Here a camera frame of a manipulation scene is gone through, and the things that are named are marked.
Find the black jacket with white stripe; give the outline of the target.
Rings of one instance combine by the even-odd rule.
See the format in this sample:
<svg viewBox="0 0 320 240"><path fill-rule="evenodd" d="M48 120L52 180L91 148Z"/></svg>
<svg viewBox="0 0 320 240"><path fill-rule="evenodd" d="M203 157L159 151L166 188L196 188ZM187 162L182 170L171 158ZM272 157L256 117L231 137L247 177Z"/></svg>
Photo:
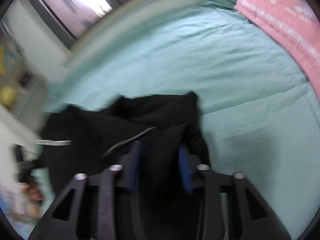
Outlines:
<svg viewBox="0 0 320 240"><path fill-rule="evenodd" d="M142 143L139 192L142 197L182 193L178 169L181 147L209 165L209 151L199 125L198 97L151 95L120 97L99 111L70 105L49 116L41 131L43 140L66 141L46 145L36 168L47 168L55 193L77 173L99 174L125 155L135 141Z"/></svg>

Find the teal quilted bedspread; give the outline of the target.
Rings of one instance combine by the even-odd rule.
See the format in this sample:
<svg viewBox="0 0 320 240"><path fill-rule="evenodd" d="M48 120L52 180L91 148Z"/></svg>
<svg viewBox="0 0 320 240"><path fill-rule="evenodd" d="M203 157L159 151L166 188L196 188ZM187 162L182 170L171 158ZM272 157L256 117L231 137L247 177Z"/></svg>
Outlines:
<svg viewBox="0 0 320 240"><path fill-rule="evenodd" d="M319 208L319 102L291 56L238 12L195 4L147 20L53 85L44 109L189 91L214 169L247 175L297 239Z"/></svg>

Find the white bookshelf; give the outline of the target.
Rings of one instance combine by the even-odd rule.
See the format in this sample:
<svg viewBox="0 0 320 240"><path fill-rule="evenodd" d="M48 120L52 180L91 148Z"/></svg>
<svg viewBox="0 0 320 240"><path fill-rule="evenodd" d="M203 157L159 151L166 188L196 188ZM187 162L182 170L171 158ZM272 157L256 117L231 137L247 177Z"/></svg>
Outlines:
<svg viewBox="0 0 320 240"><path fill-rule="evenodd" d="M33 70L5 18L1 20L1 87L3 86L10 86L17 92L12 109L4 107L17 118L31 102L36 90L46 86L43 78Z"/></svg>

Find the yellow globe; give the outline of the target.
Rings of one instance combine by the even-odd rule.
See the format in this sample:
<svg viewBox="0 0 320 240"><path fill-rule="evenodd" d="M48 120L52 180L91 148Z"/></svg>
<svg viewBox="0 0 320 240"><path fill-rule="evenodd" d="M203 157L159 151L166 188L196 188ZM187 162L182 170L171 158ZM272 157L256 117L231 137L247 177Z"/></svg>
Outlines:
<svg viewBox="0 0 320 240"><path fill-rule="evenodd" d="M3 86L1 87L1 104L7 108L12 109L16 99L17 99L17 92L14 88L10 86Z"/></svg>

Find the pink embroidered pillow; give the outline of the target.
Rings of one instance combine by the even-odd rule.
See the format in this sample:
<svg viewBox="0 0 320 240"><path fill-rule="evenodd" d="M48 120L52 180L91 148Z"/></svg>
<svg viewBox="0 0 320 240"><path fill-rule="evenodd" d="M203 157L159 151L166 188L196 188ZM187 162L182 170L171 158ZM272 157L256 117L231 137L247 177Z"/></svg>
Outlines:
<svg viewBox="0 0 320 240"><path fill-rule="evenodd" d="M319 20L301 0L237 0L234 9L278 42L319 96Z"/></svg>

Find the dark framed window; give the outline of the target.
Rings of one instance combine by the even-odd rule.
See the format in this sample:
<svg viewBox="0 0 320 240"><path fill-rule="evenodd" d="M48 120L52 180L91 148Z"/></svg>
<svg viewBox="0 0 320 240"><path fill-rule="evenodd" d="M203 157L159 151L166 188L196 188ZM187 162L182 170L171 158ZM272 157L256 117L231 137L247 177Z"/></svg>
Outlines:
<svg viewBox="0 0 320 240"><path fill-rule="evenodd" d="M55 36L71 48L113 9L129 0L28 0Z"/></svg>

